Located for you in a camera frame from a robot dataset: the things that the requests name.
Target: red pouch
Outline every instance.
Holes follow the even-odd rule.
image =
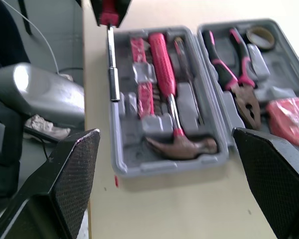
[[[266,110],[271,133],[299,146],[299,98],[271,101]]]

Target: table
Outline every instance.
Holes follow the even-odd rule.
[[[222,167],[119,179],[114,184],[110,155],[109,83],[106,29],[97,27],[89,0],[82,1],[86,129],[99,128],[99,145],[90,198],[93,239],[274,239],[251,194],[239,156]],[[299,55],[299,0],[133,0],[118,30],[270,17]]]

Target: gray foam insert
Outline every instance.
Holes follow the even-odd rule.
[[[187,57],[195,77],[194,86],[199,92],[197,101],[205,125],[195,131],[192,129],[192,126],[187,126],[186,120],[183,120],[182,124],[184,128],[187,128],[185,132],[189,137],[200,139],[207,134],[213,136],[218,143],[218,153],[214,155],[200,155],[196,159],[189,161],[172,161],[160,156],[149,148],[145,140],[146,136],[153,137],[163,143],[171,143],[173,140],[171,117],[167,112],[164,99],[161,100],[163,115],[160,117],[150,116],[140,120],[135,111],[137,109],[135,107],[137,84],[134,80],[132,68],[133,58],[130,38],[141,36],[144,37],[144,40],[147,40],[148,35],[153,32],[162,32],[166,36],[168,53],[174,58],[177,55],[173,40],[176,36],[183,38]],[[198,48],[190,30],[185,27],[142,29],[139,31],[119,32],[115,34],[114,38],[120,90],[125,99],[125,116],[121,118],[122,113],[120,114],[119,112],[122,112],[122,103],[111,103],[112,166],[115,172],[121,176],[135,177],[206,168],[224,163],[228,159],[228,148],[221,122],[222,116],[204,71],[204,66],[197,55]],[[181,95],[185,94],[184,103],[190,101],[190,104],[192,104],[192,94],[188,92],[183,93],[182,91],[178,93]],[[181,118],[188,117],[185,110],[179,110],[179,114]]]
[[[210,75],[212,74],[213,69],[211,64],[209,64],[208,53],[202,37],[202,32],[205,30],[211,30],[213,32],[217,53],[224,63],[237,75],[238,55],[230,43],[229,29],[236,27],[244,38],[247,29],[252,26],[262,26],[267,28],[276,39],[274,49],[261,52],[270,72],[270,76],[257,84],[255,95],[260,97],[261,111],[264,112],[266,107],[264,102],[274,100],[273,98],[279,99],[282,97],[281,94],[269,94],[269,92],[272,91],[271,89],[288,89],[288,93],[284,92],[286,97],[289,96],[290,93],[292,95],[292,91],[299,97],[299,59],[279,26],[274,21],[268,19],[208,24],[200,26],[198,30],[198,38],[204,61],[207,62],[207,65],[209,66]],[[228,93],[220,90],[216,90],[216,92],[220,98]],[[227,120],[230,120],[231,115],[229,110],[225,109],[225,111],[227,111]],[[266,116],[262,117],[261,131],[270,132]]]

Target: pliers jaw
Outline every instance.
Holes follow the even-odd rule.
[[[261,127],[260,107],[254,94],[254,88],[250,85],[231,88],[239,115],[246,128],[258,130]]]
[[[132,0],[91,0],[92,9],[98,26],[119,27]]]

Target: gray plastic tool case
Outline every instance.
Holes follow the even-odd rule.
[[[202,31],[206,29],[219,31],[215,34],[216,47],[219,47],[217,50],[222,60],[228,64],[228,61],[233,61],[233,56],[230,56],[230,51],[233,50],[230,48],[224,32],[231,27],[237,27],[239,31],[242,31],[253,25],[269,28],[277,40],[275,48],[263,54],[271,73],[269,79],[264,81],[263,87],[273,85],[292,88],[299,96],[299,60],[278,25],[271,20],[202,25],[198,29],[197,37],[186,27],[142,29],[115,33],[115,53],[121,100],[111,102],[110,120],[112,166],[118,175],[136,177],[175,173],[219,166],[228,160],[228,148],[235,146],[231,130],[234,127],[244,127],[244,124],[237,113],[231,93],[223,92],[217,83],[218,76],[209,62]],[[147,40],[149,34],[153,32],[161,32],[165,35],[176,80],[177,66],[175,66],[176,61],[173,59],[177,58],[177,55],[173,47],[173,40],[177,36],[182,37],[194,75],[193,86],[204,124],[197,124],[197,119],[195,119],[197,112],[195,112],[192,103],[193,94],[188,90],[187,83],[178,81],[176,102],[180,122],[188,137],[200,138],[204,135],[212,135],[217,141],[218,153],[200,155],[196,159],[188,161],[175,161],[161,157],[148,147],[145,140],[146,136],[171,143],[173,135],[171,118],[164,104],[161,106],[160,120],[155,119],[155,117],[141,120],[137,113],[137,84],[133,72],[130,38],[142,37]],[[263,122],[263,124],[262,130],[268,131],[266,123]]]

